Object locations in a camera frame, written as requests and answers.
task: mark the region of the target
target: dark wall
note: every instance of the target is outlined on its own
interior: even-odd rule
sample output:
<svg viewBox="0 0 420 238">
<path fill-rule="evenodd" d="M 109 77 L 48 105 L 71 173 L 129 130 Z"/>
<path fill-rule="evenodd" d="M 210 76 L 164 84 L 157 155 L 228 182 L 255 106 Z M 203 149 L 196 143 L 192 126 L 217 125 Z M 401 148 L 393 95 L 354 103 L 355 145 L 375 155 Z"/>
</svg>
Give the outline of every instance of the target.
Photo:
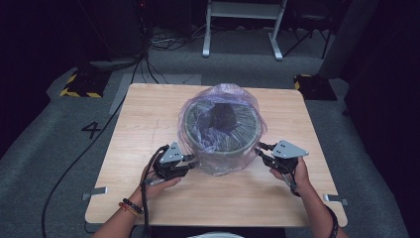
<svg viewBox="0 0 420 238">
<path fill-rule="evenodd" d="M 417 216 L 420 161 L 420 3 L 380 1 L 353 59 L 345 98 L 366 151 L 393 192 L 410 237 Z"/>
<path fill-rule="evenodd" d="M 2 1 L 0 157 L 47 106 L 46 89 L 70 68 L 62 32 L 39 1 Z"/>
<path fill-rule="evenodd" d="M 70 53 L 68 28 L 74 24 L 79 51 L 87 60 L 105 60 L 107 52 L 87 24 L 76 1 L 0 3 L 0 158 L 50 102 L 51 83 L 77 65 Z"/>
</svg>

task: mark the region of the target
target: person's right hand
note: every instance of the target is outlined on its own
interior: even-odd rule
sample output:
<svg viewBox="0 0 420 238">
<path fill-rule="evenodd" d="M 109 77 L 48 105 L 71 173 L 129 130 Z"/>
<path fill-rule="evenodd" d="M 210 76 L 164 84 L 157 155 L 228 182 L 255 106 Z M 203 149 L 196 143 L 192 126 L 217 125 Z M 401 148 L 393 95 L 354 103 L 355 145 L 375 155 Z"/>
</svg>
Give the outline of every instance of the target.
<svg viewBox="0 0 420 238">
<path fill-rule="evenodd" d="M 296 166 L 296 173 L 294 175 L 294 179 L 296 180 L 297 189 L 296 191 L 299 192 L 299 189 L 302 187 L 310 185 L 309 181 L 309 174 L 308 169 L 306 168 L 305 161 L 303 161 L 302 157 L 297 158 L 298 164 Z M 283 176 L 280 172 L 275 169 L 269 169 L 269 172 L 272 173 L 277 179 L 284 180 Z"/>
</svg>

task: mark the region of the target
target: metal bracket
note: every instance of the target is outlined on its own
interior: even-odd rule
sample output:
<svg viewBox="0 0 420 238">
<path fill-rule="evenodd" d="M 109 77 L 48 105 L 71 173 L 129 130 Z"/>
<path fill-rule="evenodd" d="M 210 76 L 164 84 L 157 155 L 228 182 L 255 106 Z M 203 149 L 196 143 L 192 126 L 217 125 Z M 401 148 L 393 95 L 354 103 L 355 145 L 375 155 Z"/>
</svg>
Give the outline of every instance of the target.
<svg viewBox="0 0 420 238">
<path fill-rule="evenodd" d="M 182 161 L 183 156 L 182 152 L 179 149 L 178 143 L 173 142 L 172 145 L 164 152 L 163 156 L 160 159 L 161 163 L 170 163 L 175 161 Z"/>
<path fill-rule="evenodd" d="M 102 186 L 102 187 L 96 187 L 90 190 L 90 192 L 84 192 L 81 195 L 81 200 L 87 200 L 89 199 L 92 195 L 99 195 L 99 194 L 105 194 L 108 192 L 108 187 L 106 186 Z"/>
<path fill-rule="evenodd" d="M 308 156 L 309 152 L 289 143 L 280 140 L 272 150 L 272 155 L 283 159 L 290 159 L 301 156 Z"/>
<path fill-rule="evenodd" d="M 338 195 L 324 194 L 323 197 L 325 201 L 341 202 L 344 206 L 349 205 L 349 201 L 347 199 L 341 199 Z"/>
</svg>

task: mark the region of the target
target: purple plastic wrap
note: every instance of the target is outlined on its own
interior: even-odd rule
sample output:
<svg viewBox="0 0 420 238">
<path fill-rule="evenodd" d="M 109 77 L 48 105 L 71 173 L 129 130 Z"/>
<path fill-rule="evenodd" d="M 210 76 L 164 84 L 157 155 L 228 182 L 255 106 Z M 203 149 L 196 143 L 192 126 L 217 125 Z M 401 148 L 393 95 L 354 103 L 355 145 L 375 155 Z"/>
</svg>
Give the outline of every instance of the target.
<svg viewBox="0 0 420 238">
<path fill-rule="evenodd" d="M 211 176 L 246 168 L 266 132 L 257 99 L 233 83 L 216 85 L 187 100 L 178 126 L 180 145 L 195 156 L 197 169 Z"/>
</svg>

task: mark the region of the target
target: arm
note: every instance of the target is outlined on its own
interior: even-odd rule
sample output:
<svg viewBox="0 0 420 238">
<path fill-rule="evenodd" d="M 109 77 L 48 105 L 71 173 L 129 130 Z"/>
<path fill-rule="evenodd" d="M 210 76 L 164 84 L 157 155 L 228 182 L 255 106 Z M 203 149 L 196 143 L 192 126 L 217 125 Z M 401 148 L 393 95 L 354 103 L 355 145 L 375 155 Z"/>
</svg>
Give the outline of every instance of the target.
<svg viewBox="0 0 420 238">
<path fill-rule="evenodd" d="M 157 197 L 165 188 L 174 186 L 181 181 L 181 178 L 174 178 L 172 180 L 164 181 L 157 185 L 147 186 L 146 197 L 147 200 Z M 136 188 L 129 200 L 142 208 L 142 192 L 140 186 Z M 112 238 L 127 238 L 136 222 L 137 216 L 130 211 L 125 211 L 122 208 L 118 209 L 93 235 L 94 238 L 112 237 Z"/>
<path fill-rule="evenodd" d="M 270 169 L 269 171 L 277 179 L 283 179 L 281 173 L 278 171 L 274 169 Z M 301 157 L 299 157 L 299 164 L 296 167 L 295 179 L 297 184 L 296 191 L 300 194 L 303 205 L 305 206 L 313 237 L 330 237 L 333 229 L 333 218 L 309 181 L 306 164 Z M 339 227 L 337 237 L 345 238 L 348 236 L 344 230 Z"/>
</svg>

